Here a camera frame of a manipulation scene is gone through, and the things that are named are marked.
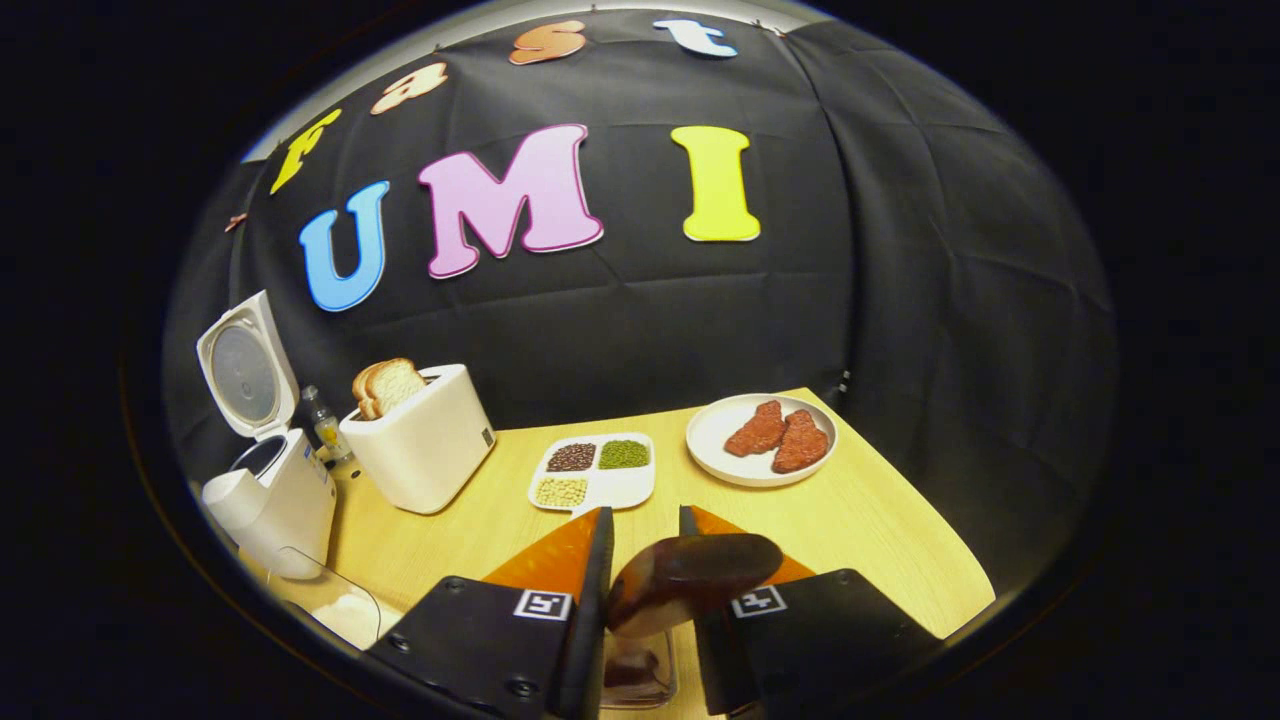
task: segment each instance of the black fabric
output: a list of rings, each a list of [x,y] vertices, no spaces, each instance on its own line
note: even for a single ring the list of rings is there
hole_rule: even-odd
[[[585,47],[508,63],[515,37],[570,17],[586,22]],[[739,56],[695,56],[652,27],[675,17],[724,31]],[[388,85],[438,60],[447,82],[369,114]],[[223,471],[248,445],[214,406],[195,340],[265,288],[300,383],[338,413],[355,407],[351,378],[393,356],[467,364],[499,429],[805,386],[940,510],[998,593],[1032,580],[1070,537],[1116,382],[1101,266],[1034,154],[919,61],[838,22],[777,37],[690,13],[600,12],[461,42],[334,108],[338,122],[275,196],[288,141],[251,197],[257,168],[233,173],[193,236],[165,341],[169,421],[189,479]],[[417,173],[470,151],[500,177],[524,137],[557,123],[589,128],[579,161],[604,236],[540,255],[517,240],[504,259],[471,236],[479,265],[430,278],[431,204]],[[689,159],[669,133],[692,124],[750,138],[756,240],[684,236]],[[351,272],[347,199],[383,179],[381,281],[356,307],[326,313],[307,290],[298,232],[338,210],[335,269]],[[224,215],[246,199],[233,258],[210,238],[227,237]]]
[[[860,268],[840,409],[997,593],[1070,538],[1106,450],[1112,307],[1078,213],[1014,132],[849,24],[787,35],[850,170]]]

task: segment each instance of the blue letter u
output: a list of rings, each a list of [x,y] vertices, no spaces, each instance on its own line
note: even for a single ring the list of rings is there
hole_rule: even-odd
[[[338,219],[337,210],[326,210],[316,215],[298,237],[307,260],[307,284],[316,305],[330,311],[342,313],[360,305],[378,287],[383,278],[383,213],[380,200],[390,188],[387,181],[375,182],[347,200],[347,211],[356,217],[356,245],[360,249],[360,264],[356,272],[344,278],[338,277],[333,266],[333,240],[329,231]]]

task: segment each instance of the meat patty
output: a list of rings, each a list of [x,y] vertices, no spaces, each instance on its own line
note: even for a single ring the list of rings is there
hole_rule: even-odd
[[[782,421],[782,404],[771,400],[755,409],[755,415],[724,441],[724,450],[739,457],[768,452],[782,442],[787,424]]]
[[[813,465],[827,454],[827,433],[813,424],[808,410],[787,415],[787,429],[782,433],[782,447],[773,457],[774,473],[794,473]]]

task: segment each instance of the foam letter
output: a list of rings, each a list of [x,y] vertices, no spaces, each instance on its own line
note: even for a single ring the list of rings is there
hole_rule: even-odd
[[[751,141],[737,131],[707,126],[676,128],[671,138],[689,151],[694,183],[694,214],[685,218],[685,236],[704,242],[758,237],[760,222],[746,209],[740,158]]]
[[[511,63],[527,65],[572,55],[586,45],[586,38],[579,35],[579,31],[585,27],[581,20],[535,27],[516,38],[516,50],[511,53]]]
[[[419,182],[431,187],[435,258],[433,278],[465,273],[480,260],[462,232],[466,222],[495,258],[506,258],[516,223],[529,204],[529,231],[521,238],[531,252],[554,252],[590,245],[604,234],[582,196],[577,146],[586,138],[580,124],[552,126],[520,143],[507,177],[499,182],[470,152],[442,158],[422,168]]]
[[[383,278],[387,251],[383,247],[381,199],[390,188],[387,181],[361,188],[347,200],[347,211],[356,217],[356,246],[360,263],[344,278],[333,266],[333,237],[329,231],[338,219],[337,210],[316,215],[298,237],[307,263],[307,284],[316,305],[340,313],[364,302]]]
[[[374,102],[374,109],[370,110],[369,114],[381,115],[387,110],[398,106],[410,97],[417,97],[419,95],[431,92],[439,87],[442,82],[449,79],[449,76],[444,74],[444,63],[435,63],[434,65],[419,68],[393,82],[390,87],[383,91],[381,99],[379,99],[378,102]]]
[[[728,45],[717,45],[712,37],[724,37],[724,32],[713,27],[707,27],[698,20],[658,20],[653,27],[667,28],[681,47],[690,53],[710,55],[713,58],[732,58],[737,50]]]
[[[280,186],[298,174],[298,170],[302,169],[302,156],[315,150],[316,143],[320,142],[324,127],[337,120],[340,114],[342,108],[334,109],[333,113],[325,115],[319,123],[307,128],[307,132],[300,135],[297,140],[289,143],[289,151],[284,154],[284,163],[280,164],[280,174],[275,178],[275,183],[271,184],[271,195],[275,195],[275,191],[280,190]]]

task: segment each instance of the beans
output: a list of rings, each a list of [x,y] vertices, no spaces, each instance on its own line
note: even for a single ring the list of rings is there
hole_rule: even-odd
[[[644,468],[649,464],[649,448],[634,439],[611,439],[600,450],[600,469]]]
[[[586,500],[586,478],[543,478],[534,497],[539,505],[576,507]]]
[[[557,450],[550,460],[547,461],[548,473],[563,473],[563,471],[577,471],[586,470],[591,466],[591,460],[595,457],[595,446],[589,442],[579,442],[573,445],[566,445],[564,447]]]

